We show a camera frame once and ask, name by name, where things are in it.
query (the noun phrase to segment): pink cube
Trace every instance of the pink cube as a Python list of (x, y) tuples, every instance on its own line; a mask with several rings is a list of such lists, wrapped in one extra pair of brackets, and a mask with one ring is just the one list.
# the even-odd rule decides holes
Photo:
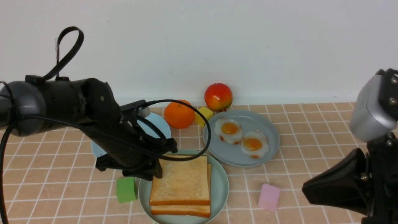
[(280, 188), (263, 184), (261, 189), (258, 206), (262, 209), (274, 212), (279, 201)]

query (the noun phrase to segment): egg yolk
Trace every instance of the egg yolk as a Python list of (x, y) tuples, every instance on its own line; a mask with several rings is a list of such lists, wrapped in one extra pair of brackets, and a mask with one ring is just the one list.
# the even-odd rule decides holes
[(238, 132), (238, 127), (234, 123), (225, 123), (221, 126), (221, 131), (224, 134), (232, 135)]
[(263, 144), (257, 138), (248, 138), (245, 140), (244, 144), (250, 151), (257, 151), (263, 147)]

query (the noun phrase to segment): green cube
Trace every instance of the green cube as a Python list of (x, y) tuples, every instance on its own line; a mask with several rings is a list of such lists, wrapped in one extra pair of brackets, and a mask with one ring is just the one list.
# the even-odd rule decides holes
[(134, 177), (125, 177), (116, 181), (116, 196), (119, 203), (136, 200), (137, 193)]

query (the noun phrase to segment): red apple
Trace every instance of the red apple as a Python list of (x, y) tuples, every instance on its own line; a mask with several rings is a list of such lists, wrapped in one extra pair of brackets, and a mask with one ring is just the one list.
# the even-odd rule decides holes
[(232, 104), (232, 91), (223, 83), (210, 85), (205, 92), (205, 102), (211, 111), (220, 112)]

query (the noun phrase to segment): stack of toast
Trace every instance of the stack of toast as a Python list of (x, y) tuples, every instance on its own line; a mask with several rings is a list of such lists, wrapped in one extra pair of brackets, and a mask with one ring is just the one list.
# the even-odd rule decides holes
[(210, 218), (211, 164), (207, 164), (207, 156), (190, 161), (160, 159), (159, 162), (163, 169), (163, 178), (153, 178), (149, 198), (151, 213)]

